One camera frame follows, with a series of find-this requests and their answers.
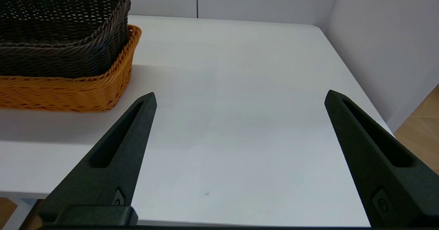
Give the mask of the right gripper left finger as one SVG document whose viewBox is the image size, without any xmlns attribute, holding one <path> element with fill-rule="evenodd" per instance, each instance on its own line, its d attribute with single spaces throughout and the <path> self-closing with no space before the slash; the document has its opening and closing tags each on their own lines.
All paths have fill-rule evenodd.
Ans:
<svg viewBox="0 0 439 230">
<path fill-rule="evenodd" d="M 131 207 L 155 117 L 153 92 L 139 97 L 41 204 L 43 222 L 136 222 Z"/>
</svg>

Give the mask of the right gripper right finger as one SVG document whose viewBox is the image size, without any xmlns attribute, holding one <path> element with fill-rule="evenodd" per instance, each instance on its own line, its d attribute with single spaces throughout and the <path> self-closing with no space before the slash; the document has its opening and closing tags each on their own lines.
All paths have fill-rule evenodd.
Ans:
<svg viewBox="0 0 439 230">
<path fill-rule="evenodd" d="M 437 228 L 439 177 L 349 97 L 325 108 L 373 228 Z"/>
</svg>

